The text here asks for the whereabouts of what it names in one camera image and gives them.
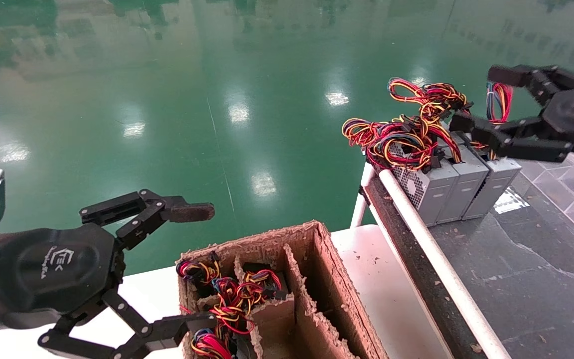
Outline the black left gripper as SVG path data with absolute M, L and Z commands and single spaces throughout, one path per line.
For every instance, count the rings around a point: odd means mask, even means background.
M 87 223 L 75 229 L 39 228 L 0 234 L 0 330 L 55 323 L 38 345 L 69 359 L 144 359 L 177 348 L 188 332 L 217 320 L 210 312 L 146 320 L 111 290 L 121 284 L 124 255 L 114 237 Z M 71 337 L 75 326 L 110 308 L 134 331 L 118 348 Z

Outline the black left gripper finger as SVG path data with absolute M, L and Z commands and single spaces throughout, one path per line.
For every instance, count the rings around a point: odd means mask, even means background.
M 162 197 L 148 189 L 111 198 L 80 210 L 82 223 L 101 227 L 126 218 L 129 222 L 116 230 L 120 249 L 132 250 L 166 222 L 190 223 L 214 217 L 210 202 L 189 203 L 182 196 Z

